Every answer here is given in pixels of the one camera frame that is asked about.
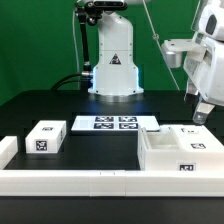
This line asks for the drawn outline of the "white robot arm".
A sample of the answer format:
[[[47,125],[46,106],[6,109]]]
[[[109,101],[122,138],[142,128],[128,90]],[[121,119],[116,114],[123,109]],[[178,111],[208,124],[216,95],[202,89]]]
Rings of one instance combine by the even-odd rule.
[[[133,27],[117,12],[149,0],[90,0],[88,21],[99,30],[99,61],[89,91],[107,98],[139,94],[133,62]],[[199,0],[190,39],[168,39],[159,45],[169,69],[188,75],[185,100],[197,100],[193,121],[203,124],[217,105],[224,106],[224,0]]]

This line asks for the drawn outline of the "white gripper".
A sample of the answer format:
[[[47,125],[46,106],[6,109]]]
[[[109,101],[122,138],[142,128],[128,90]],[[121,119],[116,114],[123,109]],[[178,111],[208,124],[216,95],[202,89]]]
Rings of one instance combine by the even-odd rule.
[[[200,3],[191,28],[195,31],[192,42],[202,52],[189,50],[185,57],[189,79],[184,99],[196,99],[200,93],[204,101],[198,102],[193,121],[203,125],[212,104],[224,106],[224,3]]]

